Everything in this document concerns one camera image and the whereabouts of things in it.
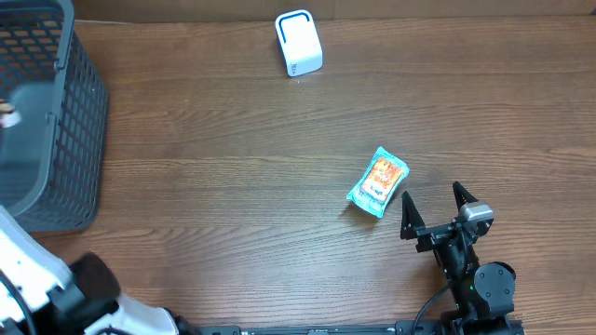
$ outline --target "blue-gray basket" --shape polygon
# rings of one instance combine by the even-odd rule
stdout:
[[[85,228],[97,213],[108,96],[68,0],[0,0],[0,205],[27,231]]]

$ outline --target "robotic arm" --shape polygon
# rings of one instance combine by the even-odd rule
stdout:
[[[451,222],[427,228],[410,195],[402,196],[402,239],[416,238],[418,252],[432,250],[447,286],[414,321],[394,325],[248,328],[201,327],[163,308],[121,293],[115,276],[88,253],[67,266],[37,244],[0,207],[0,335],[522,335],[513,311],[515,272],[502,262],[480,265],[472,245],[493,224],[493,210],[454,183],[459,210]],[[420,321],[443,292],[456,310],[439,321]]]

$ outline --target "basket bottom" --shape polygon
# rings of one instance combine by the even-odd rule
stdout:
[[[54,83],[32,82],[13,89],[7,100],[21,121],[0,130],[0,204],[10,207],[34,187],[46,140],[46,115],[51,109]]]

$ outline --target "blue snack packet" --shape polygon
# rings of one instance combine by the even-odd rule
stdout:
[[[410,169],[402,160],[379,147],[366,172],[345,198],[377,218],[383,218],[389,199],[408,174]]]

